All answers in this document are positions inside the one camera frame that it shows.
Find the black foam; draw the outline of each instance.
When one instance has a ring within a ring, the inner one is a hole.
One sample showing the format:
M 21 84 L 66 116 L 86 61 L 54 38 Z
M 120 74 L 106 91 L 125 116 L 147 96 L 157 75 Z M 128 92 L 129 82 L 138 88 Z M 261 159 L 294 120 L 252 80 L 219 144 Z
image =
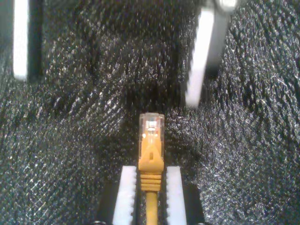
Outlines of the black foam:
M 13 79 L 1 40 L 1 224 L 94 221 L 105 182 L 136 164 L 147 111 L 165 114 L 165 163 L 197 184 L 206 222 L 300 222 L 297 1 L 232 16 L 197 110 L 177 106 L 198 1 L 73 2 L 45 1 L 42 83 Z

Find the yellow ethernet cable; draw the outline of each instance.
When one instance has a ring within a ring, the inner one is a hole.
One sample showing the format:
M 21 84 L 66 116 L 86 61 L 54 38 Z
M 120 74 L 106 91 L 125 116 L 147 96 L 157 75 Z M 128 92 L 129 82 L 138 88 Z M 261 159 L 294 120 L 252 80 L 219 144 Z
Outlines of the yellow ethernet cable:
M 141 190 L 146 192 L 147 225 L 158 224 L 158 191 L 164 170 L 164 128 L 164 115 L 140 115 L 138 168 L 141 174 Z

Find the yellow cable boot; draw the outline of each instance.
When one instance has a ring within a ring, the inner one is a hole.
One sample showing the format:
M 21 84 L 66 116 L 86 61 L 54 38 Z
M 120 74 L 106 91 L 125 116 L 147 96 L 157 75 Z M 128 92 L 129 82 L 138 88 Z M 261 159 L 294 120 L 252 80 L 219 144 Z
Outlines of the yellow cable boot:
M 164 128 L 164 115 L 140 115 L 138 167 L 141 174 L 141 190 L 146 191 L 147 225 L 158 224 L 158 191 L 164 170 Z

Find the black textured surface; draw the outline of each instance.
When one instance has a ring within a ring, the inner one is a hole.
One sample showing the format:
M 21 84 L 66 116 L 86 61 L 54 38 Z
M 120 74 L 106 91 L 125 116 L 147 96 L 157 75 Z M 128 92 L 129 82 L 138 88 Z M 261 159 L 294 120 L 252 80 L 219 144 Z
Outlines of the black textured surface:
M 218 77 L 181 111 L 196 1 L 45 1 L 45 81 L 0 44 L 0 223 L 93 221 L 106 180 L 136 163 L 138 117 L 165 114 L 165 161 L 197 184 L 206 222 L 299 224 L 300 7 L 232 17 Z

